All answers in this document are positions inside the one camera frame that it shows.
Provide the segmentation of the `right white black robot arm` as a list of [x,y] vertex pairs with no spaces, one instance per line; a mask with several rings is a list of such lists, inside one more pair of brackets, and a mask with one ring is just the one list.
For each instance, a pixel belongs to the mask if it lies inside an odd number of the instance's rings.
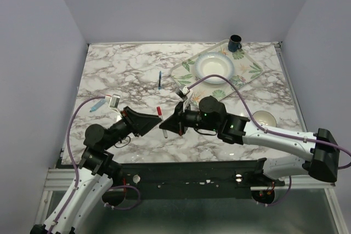
[[339,149],[327,129],[320,128],[316,133],[294,132],[257,124],[253,119],[227,113],[225,105],[212,96],[200,101],[198,111],[179,102],[173,115],[160,125],[160,129],[179,135],[184,135],[188,128],[216,132],[228,144],[257,145],[286,152],[286,157],[266,159],[262,167],[252,172],[257,185],[293,175],[309,175],[329,183],[337,181]]

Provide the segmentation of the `red marker cap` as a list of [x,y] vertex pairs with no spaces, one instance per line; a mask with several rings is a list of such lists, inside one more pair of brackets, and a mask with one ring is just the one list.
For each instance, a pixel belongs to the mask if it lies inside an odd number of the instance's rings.
[[158,106],[156,109],[157,109],[157,114],[158,114],[159,116],[162,116],[161,108]]

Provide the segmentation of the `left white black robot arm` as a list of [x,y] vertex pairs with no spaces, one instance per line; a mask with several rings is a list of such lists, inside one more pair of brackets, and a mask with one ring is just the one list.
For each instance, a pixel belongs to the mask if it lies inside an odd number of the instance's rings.
[[137,113],[126,106],[121,119],[106,129],[90,125],[85,132],[85,150],[75,167],[75,177],[60,203],[42,225],[35,225],[31,233],[78,233],[84,221],[103,194],[111,187],[125,191],[122,166],[113,161],[108,149],[130,134],[143,136],[162,119],[157,115]]

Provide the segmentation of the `white red marker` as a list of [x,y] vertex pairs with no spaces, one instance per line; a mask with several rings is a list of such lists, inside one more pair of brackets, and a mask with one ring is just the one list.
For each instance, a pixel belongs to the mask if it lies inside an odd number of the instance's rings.
[[[159,115],[159,117],[162,119],[162,121],[164,121],[163,115]],[[168,138],[167,131],[166,131],[165,129],[163,129],[163,130],[162,130],[162,133],[163,133],[163,137],[164,137],[165,139],[167,139],[167,138]]]

